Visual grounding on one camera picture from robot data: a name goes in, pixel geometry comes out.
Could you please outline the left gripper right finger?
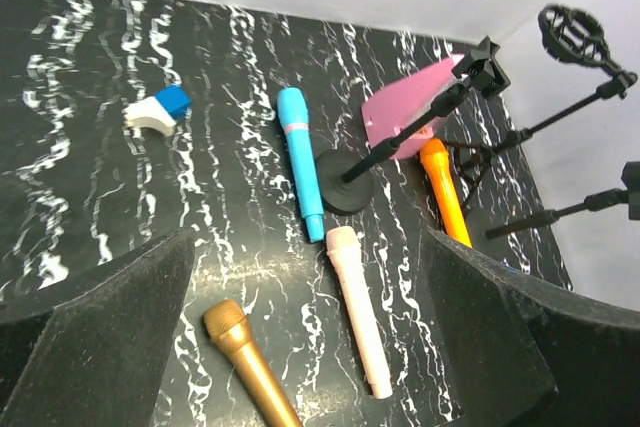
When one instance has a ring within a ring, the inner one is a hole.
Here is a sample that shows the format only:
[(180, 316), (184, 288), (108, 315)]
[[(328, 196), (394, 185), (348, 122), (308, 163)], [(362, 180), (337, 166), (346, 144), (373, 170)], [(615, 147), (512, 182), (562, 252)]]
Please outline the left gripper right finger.
[(639, 314), (509, 268), (433, 229), (422, 240), (459, 426), (636, 426)]

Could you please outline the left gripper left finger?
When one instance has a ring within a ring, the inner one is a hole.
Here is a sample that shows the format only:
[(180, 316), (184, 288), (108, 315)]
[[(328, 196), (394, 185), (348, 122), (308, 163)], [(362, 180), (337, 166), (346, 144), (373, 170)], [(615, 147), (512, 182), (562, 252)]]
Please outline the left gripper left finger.
[(2, 425), (148, 425), (194, 257), (178, 229), (2, 302)]

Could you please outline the gold microphone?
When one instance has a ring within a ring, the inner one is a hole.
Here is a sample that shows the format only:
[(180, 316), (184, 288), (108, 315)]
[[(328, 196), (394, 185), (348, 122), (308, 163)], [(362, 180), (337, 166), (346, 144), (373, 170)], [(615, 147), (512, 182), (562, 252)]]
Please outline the gold microphone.
[(268, 426), (302, 426), (280, 382), (266, 361), (249, 317), (232, 299), (225, 299), (203, 315), (205, 329), (237, 375)]

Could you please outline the blue microphone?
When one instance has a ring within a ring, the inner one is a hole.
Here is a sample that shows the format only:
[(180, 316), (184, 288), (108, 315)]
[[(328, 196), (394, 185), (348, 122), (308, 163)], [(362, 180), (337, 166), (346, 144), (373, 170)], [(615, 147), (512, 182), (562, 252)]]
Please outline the blue microphone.
[(289, 151), (300, 212), (309, 240), (324, 240), (324, 207), (320, 194), (311, 136), (309, 110), (300, 89), (282, 89), (276, 101), (277, 116)]

